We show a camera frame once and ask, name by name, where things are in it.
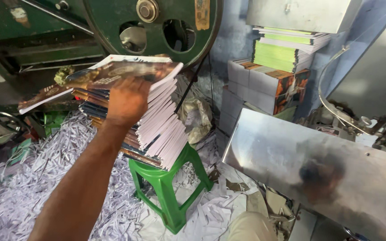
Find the finger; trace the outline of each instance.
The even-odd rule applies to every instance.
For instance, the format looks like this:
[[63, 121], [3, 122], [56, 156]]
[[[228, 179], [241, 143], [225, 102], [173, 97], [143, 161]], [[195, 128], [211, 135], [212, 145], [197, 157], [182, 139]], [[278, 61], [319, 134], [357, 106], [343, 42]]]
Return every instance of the finger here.
[[113, 86], [116, 89], [123, 89], [131, 85], [131, 83], [135, 80], [134, 77], [127, 77], [126, 79], [121, 79], [117, 81], [117, 83]]
[[143, 96], [148, 96], [148, 93], [150, 92], [150, 87], [151, 87], [151, 82], [144, 80], [141, 86], [139, 87], [139, 92]]
[[145, 80], [143, 78], [135, 78], [134, 81], [132, 81], [132, 83], [129, 85], [129, 89], [138, 90], [144, 81]]

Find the hand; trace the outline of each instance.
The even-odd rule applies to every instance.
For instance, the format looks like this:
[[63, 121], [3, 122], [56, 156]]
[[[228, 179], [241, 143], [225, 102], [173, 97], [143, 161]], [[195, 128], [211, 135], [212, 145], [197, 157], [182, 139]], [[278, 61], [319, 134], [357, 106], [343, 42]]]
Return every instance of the hand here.
[[131, 128], [147, 111], [151, 83], [139, 77], [117, 82], [110, 90], [105, 123]]

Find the green wheel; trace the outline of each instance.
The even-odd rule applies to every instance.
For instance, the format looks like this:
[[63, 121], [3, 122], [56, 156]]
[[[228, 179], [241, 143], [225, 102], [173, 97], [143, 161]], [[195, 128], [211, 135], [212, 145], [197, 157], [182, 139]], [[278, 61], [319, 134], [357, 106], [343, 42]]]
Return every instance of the green wheel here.
[[[80, 1], [95, 37], [110, 54], [167, 54], [185, 68], [208, 53], [222, 16], [222, 0]], [[201, 29], [207, 15], [209, 27]]]

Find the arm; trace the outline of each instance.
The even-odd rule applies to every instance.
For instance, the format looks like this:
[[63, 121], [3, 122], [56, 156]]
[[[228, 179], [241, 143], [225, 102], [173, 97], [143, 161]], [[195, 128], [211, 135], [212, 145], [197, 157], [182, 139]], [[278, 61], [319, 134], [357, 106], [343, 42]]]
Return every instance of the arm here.
[[29, 241], [87, 240], [107, 193], [111, 170], [127, 131], [147, 111], [150, 82], [127, 79], [110, 94], [103, 126], [51, 193]]

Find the green machine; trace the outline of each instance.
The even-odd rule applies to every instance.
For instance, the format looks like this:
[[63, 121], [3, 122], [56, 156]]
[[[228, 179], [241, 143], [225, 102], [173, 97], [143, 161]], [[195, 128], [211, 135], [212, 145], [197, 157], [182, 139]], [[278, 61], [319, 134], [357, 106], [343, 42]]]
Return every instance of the green machine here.
[[28, 96], [60, 67], [77, 71], [108, 54], [166, 54], [189, 68], [212, 47], [221, 17], [222, 0], [0, 0], [0, 74]]

